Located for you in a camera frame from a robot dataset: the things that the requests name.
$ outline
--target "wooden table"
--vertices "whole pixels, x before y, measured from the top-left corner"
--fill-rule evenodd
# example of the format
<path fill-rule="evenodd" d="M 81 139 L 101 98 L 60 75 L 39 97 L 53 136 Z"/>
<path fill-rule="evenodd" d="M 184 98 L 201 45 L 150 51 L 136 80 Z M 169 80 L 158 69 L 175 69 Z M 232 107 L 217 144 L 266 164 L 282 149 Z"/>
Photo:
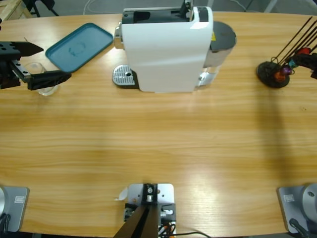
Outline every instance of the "wooden table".
<path fill-rule="evenodd" d="M 27 186 L 22 231 L 108 237 L 122 226 L 131 183 L 174 184 L 178 231 L 211 236 L 282 233 L 276 189 L 316 182 L 317 82 L 297 68 L 269 89 L 257 65 L 276 55 L 307 16 L 215 13 L 237 45 L 210 87 L 193 93 L 124 90 L 111 81 L 126 63 L 108 47 L 43 97 L 0 92 L 0 183 Z M 0 40 L 45 50 L 86 22 L 109 32 L 120 15 L 2 23 Z M 55 69 L 44 53 L 23 58 Z"/>

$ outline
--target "clear glass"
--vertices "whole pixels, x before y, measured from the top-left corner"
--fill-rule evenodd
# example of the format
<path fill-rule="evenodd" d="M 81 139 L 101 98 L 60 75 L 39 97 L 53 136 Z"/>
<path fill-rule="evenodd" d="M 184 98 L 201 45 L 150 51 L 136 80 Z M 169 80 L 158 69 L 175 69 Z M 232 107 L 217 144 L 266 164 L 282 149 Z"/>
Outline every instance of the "clear glass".
<path fill-rule="evenodd" d="M 44 68 L 44 66 L 38 62 L 28 63 L 27 65 L 25 65 L 25 68 L 31 74 L 44 73 L 47 71 Z M 58 89 L 58 85 L 56 85 L 54 87 L 41 88 L 41 89 L 38 89 L 36 91 L 43 96 L 49 96 L 49 95 L 52 95 L 54 92 L 56 92 L 57 89 Z"/>

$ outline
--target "wire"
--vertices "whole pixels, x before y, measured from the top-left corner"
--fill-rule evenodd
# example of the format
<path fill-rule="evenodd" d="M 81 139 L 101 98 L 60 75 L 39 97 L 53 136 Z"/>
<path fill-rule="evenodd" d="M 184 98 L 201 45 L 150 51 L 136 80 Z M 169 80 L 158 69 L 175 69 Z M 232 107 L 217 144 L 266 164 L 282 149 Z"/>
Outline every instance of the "wire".
<path fill-rule="evenodd" d="M 193 234 L 199 234 L 199 235 L 203 235 L 204 237 L 207 237 L 207 238 L 212 238 L 212 237 L 210 237 L 207 234 L 202 233 L 202 232 L 178 233 L 178 234 L 171 234 L 171 235 L 162 235 L 162 237 L 188 236 L 188 235 L 193 235 Z"/>
<path fill-rule="evenodd" d="M 109 14 L 118 14 L 118 13 L 119 13 L 119 12 L 110 12 L 110 11 L 93 11 L 93 10 L 91 10 L 90 6 L 91 6 L 95 1 L 97 1 L 97 0 L 92 0 L 92 1 L 89 3 L 88 7 L 87 7 L 87 9 L 88 9 L 90 12 L 93 12 L 93 13 L 109 13 Z"/>
<path fill-rule="evenodd" d="M 187 233 L 174 234 L 173 232 L 176 229 L 176 224 L 171 224 L 171 223 L 163 224 L 162 226 L 160 226 L 159 230 L 161 230 L 163 227 L 164 227 L 164 230 L 158 236 L 160 238 L 173 237 L 173 236 L 188 236 L 188 235 L 193 235 L 193 234 L 199 234 L 199 235 L 203 235 L 204 237 L 207 237 L 207 238 L 212 238 L 203 232 L 187 232 Z"/>
<path fill-rule="evenodd" d="M 86 8 L 87 8 L 88 4 L 90 3 L 90 1 L 91 1 L 91 0 L 88 0 L 88 1 L 86 2 L 86 4 L 85 4 L 84 10 L 83 10 L 83 15 L 85 15 L 85 13 L 86 13 Z"/>
<path fill-rule="evenodd" d="M 248 5 L 248 7 L 245 7 L 243 6 L 238 0 L 229 0 L 229 1 L 232 1 L 232 2 L 235 2 L 236 4 L 238 4 L 240 7 L 243 8 L 243 10 L 245 12 L 259 12 L 259 11 L 253 11 L 253 10 L 248 10 L 248 7 L 250 6 L 250 4 Z"/>
<path fill-rule="evenodd" d="M 240 7 L 242 7 L 244 11 L 247 11 L 246 7 L 243 6 L 239 1 L 237 1 L 237 0 L 229 0 L 229 1 L 235 2 L 235 3 L 238 4 Z"/>

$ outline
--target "white coffee machine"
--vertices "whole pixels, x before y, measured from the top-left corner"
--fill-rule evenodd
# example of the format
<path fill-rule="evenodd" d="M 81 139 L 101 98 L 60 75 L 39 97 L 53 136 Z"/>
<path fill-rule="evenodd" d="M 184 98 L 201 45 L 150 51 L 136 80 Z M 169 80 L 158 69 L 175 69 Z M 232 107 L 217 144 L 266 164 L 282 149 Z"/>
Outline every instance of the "white coffee machine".
<path fill-rule="evenodd" d="M 209 84 L 214 73 L 203 68 L 222 64 L 235 44 L 214 60 L 212 11 L 185 0 L 181 7 L 125 9 L 115 29 L 114 45 L 124 49 L 128 65 L 113 71 L 114 83 L 144 92 L 192 92 Z"/>

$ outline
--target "sticker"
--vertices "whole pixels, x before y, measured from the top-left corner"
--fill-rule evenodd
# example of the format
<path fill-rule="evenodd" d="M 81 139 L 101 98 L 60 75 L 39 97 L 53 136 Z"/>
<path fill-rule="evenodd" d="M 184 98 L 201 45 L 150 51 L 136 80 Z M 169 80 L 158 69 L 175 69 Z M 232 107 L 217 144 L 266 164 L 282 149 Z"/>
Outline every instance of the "sticker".
<path fill-rule="evenodd" d="M 216 41 L 216 35 L 214 34 L 214 32 L 212 32 L 211 41 Z"/>
<path fill-rule="evenodd" d="M 292 195 L 292 194 L 284 195 L 284 201 L 285 202 L 294 202 L 295 201 L 294 195 Z"/>
<path fill-rule="evenodd" d="M 15 197 L 14 203 L 24 203 L 25 197 Z"/>

